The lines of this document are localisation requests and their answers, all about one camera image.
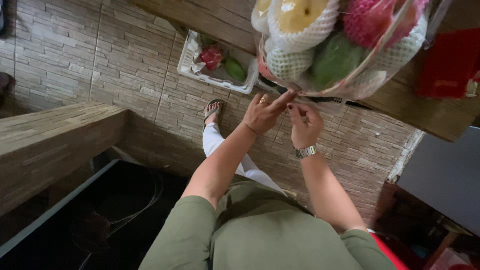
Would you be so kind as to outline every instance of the fruit basket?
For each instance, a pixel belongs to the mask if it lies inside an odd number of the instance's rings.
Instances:
[[[229,57],[234,57],[238,60],[238,64],[241,65],[242,69],[247,71],[244,80],[233,79],[228,74],[225,64],[220,65],[215,70],[208,70],[199,65],[202,62],[200,59],[202,39],[200,34],[192,30],[188,32],[187,39],[185,40],[177,71],[181,75],[195,80],[238,91],[243,94],[251,93],[258,78],[258,65],[255,57],[224,44],[220,44],[219,46]]]
[[[427,3],[258,0],[258,70],[300,96],[367,98],[420,50]]]

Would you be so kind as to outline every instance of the woman's left hand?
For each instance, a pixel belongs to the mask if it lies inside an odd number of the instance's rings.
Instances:
[[[296,96],[295,91],[289,89],[271,102],[268,94],[256,94],[241,124],[247,125],[257,135],[264,134],[276,125],[278,116],[287,108],[287,103],[292,102]]]

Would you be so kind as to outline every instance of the sleeve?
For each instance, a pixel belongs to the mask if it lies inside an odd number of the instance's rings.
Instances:
[[[342,234],[340,238],[363,270],[396,270],[369,233],[362,230],[350,230]]]
[[[181,198],[139,269],[207,269],[215,220],[215,209],[206,199],[200,196]]]

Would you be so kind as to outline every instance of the white pants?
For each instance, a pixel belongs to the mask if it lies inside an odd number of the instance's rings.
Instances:
[[[210,156],[223,141],[225,141],[225,139],[220,134],[217,123],[210,123],[205,127],[203,144],[204,152],[207,157]],[[243,159],[241,160],[235,173],[250,178],[272,189],[278,190],[285,195],[285,192],[283,192],[283,190],[277,184],[275,184],[275,182],[273,182],[272,178],[261,171],[247,154],[243,156]]]

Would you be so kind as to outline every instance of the silver watch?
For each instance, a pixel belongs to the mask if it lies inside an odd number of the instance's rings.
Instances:
[[[302,159],[315,154],[317,152],[317,147],[315,145],[312,145],[307,148],[295,149],[295,152],[297,154],[297,157]]]

